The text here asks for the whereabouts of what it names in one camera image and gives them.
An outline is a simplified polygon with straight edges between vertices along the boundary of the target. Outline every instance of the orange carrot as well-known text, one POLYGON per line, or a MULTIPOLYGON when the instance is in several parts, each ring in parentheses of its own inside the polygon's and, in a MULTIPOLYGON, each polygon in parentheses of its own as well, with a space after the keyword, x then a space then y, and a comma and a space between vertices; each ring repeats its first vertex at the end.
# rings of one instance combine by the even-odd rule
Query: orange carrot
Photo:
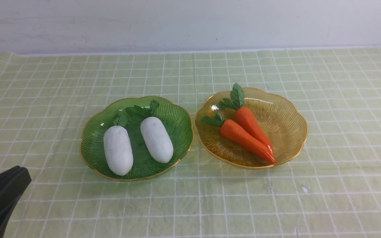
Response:
POLYGON ((269 149, 261 142, 251 136, 245 129, 231 119, 224 120, 217 112, 216 117, 205 116, 201 118, 201 121, 220 127, 220 134, 227 139, 230 139, 250 152, 256 154, 263 160, 275 164, 275 159, 271 155, 269 149))
POLYGON ((269 138, 258 125, 257 119, 252 111, 245 107, 244 104, 245 92, 239 84, 235 83, 233 85, 233 89, 230 91, 230 99, 224 98, 218 103, 218 107, 220 109, 225 109, 228 107, 236 110, 234 120, 251 136, 267 147, 271 155, 273 155, 273 147, 271 146, 269 138))
POLYGON ((271 147, 269 138, 258 125, 257 119, 255 119, 254 114, 249 108, 241 107, 239 110, 237 110, 234 114, 234 120, 251 136, 265 145, 269 149, 271 155, 273 155, 273 148, 271 147))

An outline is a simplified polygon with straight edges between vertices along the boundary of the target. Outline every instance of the green plate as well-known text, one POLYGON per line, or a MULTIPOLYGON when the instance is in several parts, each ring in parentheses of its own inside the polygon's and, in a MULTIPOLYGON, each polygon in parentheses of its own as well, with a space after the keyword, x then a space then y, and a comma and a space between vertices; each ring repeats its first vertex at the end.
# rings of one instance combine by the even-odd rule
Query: green plate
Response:
POLYGON ((149 96, 143 98, 125 98, 115 101, 102 112, 93 116, 85 125, 80 145, 80 155, 91 169, 100 175, 116 181, 138 181, 161 175, 174 167, 191 148, 193 139, 192 121, 189 113, 165 98, 149 96), (104 154, 104 133, 112 126, 115 115, 126 107, 138 105, 148 107, 150 101, 157 101, 160 106, 154 112, 164 124, 173 143, 173 158, 166 164, 155 161, 142 138, 140 125, 129 122, 125 127, 132 144, 133 167, 124 176, 113 173, 107 164, 104 154))

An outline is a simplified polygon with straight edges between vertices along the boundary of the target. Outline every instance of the white wall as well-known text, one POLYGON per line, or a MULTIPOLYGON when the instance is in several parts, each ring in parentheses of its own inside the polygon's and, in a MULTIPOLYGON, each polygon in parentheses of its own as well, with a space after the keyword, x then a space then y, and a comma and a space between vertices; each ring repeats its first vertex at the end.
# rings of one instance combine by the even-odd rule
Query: white wall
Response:
POLYGON ((381 45, 381 0, 0 0, 0 53, 381 45))

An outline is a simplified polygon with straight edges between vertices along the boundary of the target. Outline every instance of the white radish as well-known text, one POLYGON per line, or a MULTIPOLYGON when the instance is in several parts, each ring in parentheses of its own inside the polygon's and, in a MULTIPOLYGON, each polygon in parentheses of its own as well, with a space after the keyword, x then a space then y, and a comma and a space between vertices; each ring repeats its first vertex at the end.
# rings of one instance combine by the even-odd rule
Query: white radish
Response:
POLYGON ((160 119, 154 116, 144 119, 141 123, 141 133, 154 160, 168 163, 173 157, 173 144, 160 119))
POLYGON ((129 134, 121 126, 110 127, 104 134, 107 164, 116 175, 126 175, 133 165, 129 134))

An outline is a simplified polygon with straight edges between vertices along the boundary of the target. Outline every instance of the amber plate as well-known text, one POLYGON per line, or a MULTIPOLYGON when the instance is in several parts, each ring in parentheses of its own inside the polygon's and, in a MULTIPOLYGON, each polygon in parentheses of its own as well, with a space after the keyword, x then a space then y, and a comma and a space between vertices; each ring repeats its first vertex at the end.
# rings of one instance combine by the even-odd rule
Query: amber plate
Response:
MULTIPOLYGON (((196 113, 195 126, 202 146, 216 158, 244 169, 266 169, 294 159, 308 137, 307 121, 296 107, 282 96, 255 88, 243 88, 245 106, 254 113, 258 124, 271 140, 275 165, 271 165, 247 149, 220 135, 218 127, 202 122, 201 116, 213 116, 213 110, 230 91, 219 92, 207 99, 196 113)), ((233 119, 234 110, 219 111, 226 119, 233 119)))

